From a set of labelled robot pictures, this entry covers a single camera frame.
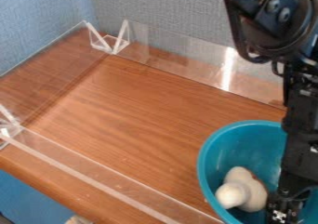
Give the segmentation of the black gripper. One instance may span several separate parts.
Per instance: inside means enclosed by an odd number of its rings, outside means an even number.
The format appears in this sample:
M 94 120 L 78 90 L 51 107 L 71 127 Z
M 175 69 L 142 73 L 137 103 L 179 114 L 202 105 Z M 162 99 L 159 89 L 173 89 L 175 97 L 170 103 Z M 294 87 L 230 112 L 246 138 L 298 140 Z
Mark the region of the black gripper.
M 266 203 L 266 224 L 300 224 L 318 181 L 318 137 L 289 134 L 278 187 Z

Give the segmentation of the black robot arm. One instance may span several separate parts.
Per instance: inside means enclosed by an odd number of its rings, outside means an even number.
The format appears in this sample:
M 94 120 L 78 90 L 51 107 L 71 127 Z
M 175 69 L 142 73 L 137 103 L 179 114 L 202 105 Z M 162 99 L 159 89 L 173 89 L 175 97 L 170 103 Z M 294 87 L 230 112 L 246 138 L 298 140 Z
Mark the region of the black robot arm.
M 318 188 L 318 0 L 223 0 L 238 54 L 284 79 L 288 133 L 269 224 L 298 224 Z

